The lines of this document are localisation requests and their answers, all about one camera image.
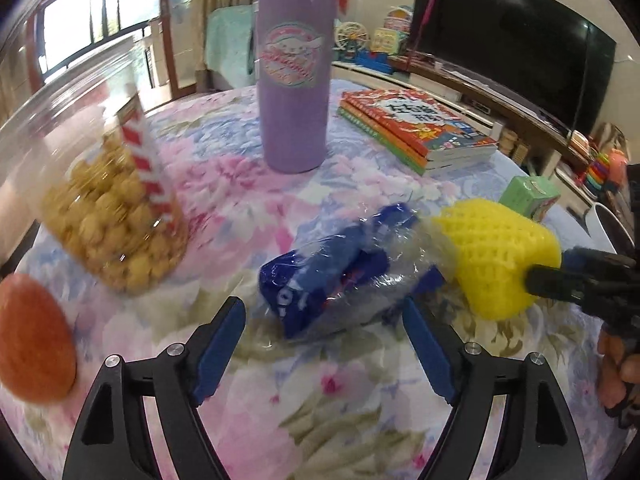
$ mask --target human hand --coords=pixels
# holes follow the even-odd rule
[[[603,354],[598,377],[598,398],[605,408],[613,408],[626,396],[625,383],[640,384],[640,354],[625,359],[625,345],[617,336],[600,331],[598,353]],[[640,396],[630,399],[638,402]]]

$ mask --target yellow foam net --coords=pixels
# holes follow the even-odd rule
[[[456,279],[471,310],[485,319],[507,319],[533,304],[524,289],[530,266],[560,266],[554,234],[497,202],[461,200],[433,221],[456,246]]]

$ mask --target green box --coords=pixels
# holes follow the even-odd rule
[[[500,197],[500,203],[540,222],[558,198],[560,192],[548,179],[542,176],[514,176]]]

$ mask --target orange book spine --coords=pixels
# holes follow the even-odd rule
[[[358,110],[355,106],[351,105],[344,99],[340,102],[340,106],[347,110],[350,114],[359,118],[367,126],[370,126],[374,130],[376,130],[381,136],[385,137],[386,140],[391,142],[396,148],[401,150],[406,156],[414,161],[420,168],[424,168],[427,165],[427,160],[423,156],[420,156],[418,153],[416,153],[414,149],[407,145],[407,143],[396,137],[391,131],[382,126],[382,124],[377,123],[367,114]]]
[[[350,95],[345,96],[343,101],[347,104],[350,104],[353,108],[357,108],[370,120],[374,120],[376,124],[379,124],[396,138],[401,139],[403,142],[407,143],[407,145],[415,150],[418,155],[426,157],[427,153],[429,153],[429,150],[423,145],[423,143],[420,142],[420,139],[400,130],[399,128],[394,128],[393,124],[390,124],[390,121],[383,114],[379,114],[377,111],[375,111],[375,108],[365,107],[356,99],[353,99]]]

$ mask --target floral tablecloth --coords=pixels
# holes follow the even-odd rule
[[[263,263],[360,215],[405,200],[430,214],[462,198],[497,200],[521,174],[495,153],[489,163],[436,180],[416,176],[336,115],[341,93],[359,88],[332,82],[329,155],[319,169],[299,175],[276,174],[262,160],[255,88],[178,102],[154,115],[191,238],[177,271],[144,296],[110,292],[40,231],[19,270],[60,300],[76,339],[78,378],[68,399],[50,407],[24,404],[0,388],[0,410],[46,478],[62,476],[76,418],[107,355],[155,356],[210,321],[230,294],[251,307]],[[558,206],[545,224],[564,249],[591,245]],[[442,291],[437,310],[463,339],[493,354],[544,353],[574,416],[590,478],[606,475],[625,434],[596,400],[596,320],[575,306],[541,300],[519,317],[487,322],[469,314],[454,289]],[[416,479],[449,407],[433,393],[402,327],[374,324],[292,347],[278,343],[271,321],[248,323],[217,392],[200,408],[231,479]],[[503,405],[494,402],[473,478],[486,475]],[[146,407],[160,469],[171,480],[158,412],[153,402]]]

